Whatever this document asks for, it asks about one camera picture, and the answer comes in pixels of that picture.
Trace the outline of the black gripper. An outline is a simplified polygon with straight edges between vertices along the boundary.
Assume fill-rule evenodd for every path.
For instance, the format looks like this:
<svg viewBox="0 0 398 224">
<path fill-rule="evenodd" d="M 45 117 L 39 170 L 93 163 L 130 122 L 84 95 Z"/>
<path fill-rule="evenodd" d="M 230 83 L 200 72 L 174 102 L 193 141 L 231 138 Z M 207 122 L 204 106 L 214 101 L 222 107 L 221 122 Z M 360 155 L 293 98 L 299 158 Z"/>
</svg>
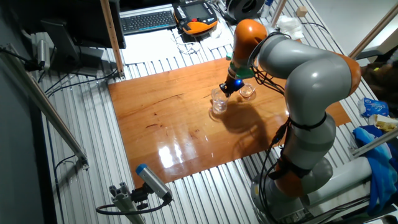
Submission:
<svg viewBox="0 0 398 224">
<path fill-rule="evenodd" d="M 238 91 L 243 86 L 244 82 L 241 79 L 235 79 L 229 75 L 224 83 L 219 84 L 220 90 L 226 94 L 226 97 L 230 97 L 234 92 Z"/>
</svg>

